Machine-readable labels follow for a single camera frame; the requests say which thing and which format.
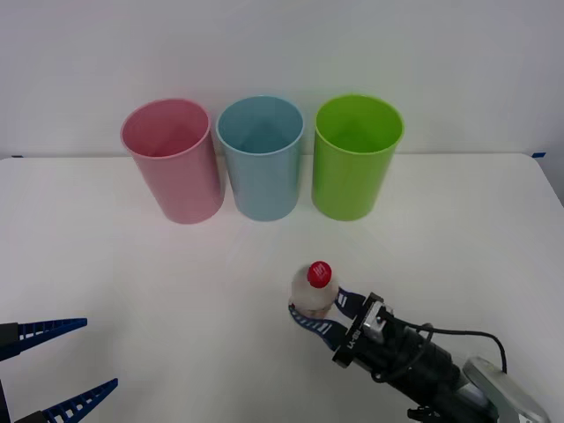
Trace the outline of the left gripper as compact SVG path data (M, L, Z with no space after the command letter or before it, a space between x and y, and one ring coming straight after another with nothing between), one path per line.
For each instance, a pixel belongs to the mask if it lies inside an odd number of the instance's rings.
M86 318L49 320L33 323L1 323L0 360L8 360L23 351L87 325ZM16 423L78 423L118 386L114 378L91 390L71 397L42 411L33 412ZM0 383L0 417L8 416L4 388Z

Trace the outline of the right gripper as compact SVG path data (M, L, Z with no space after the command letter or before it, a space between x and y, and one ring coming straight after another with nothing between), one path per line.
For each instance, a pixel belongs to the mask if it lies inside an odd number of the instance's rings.
M387 360L379 351L385 344L384 299L375 293L365 297L339 287L334 305L352 321L349 329L330 319L306 317L293 304L288 305L288 311L302 329L316 334L331 351L336 351L333 360L339 366L347 368L355 362L373 379L383 379L388 368Z

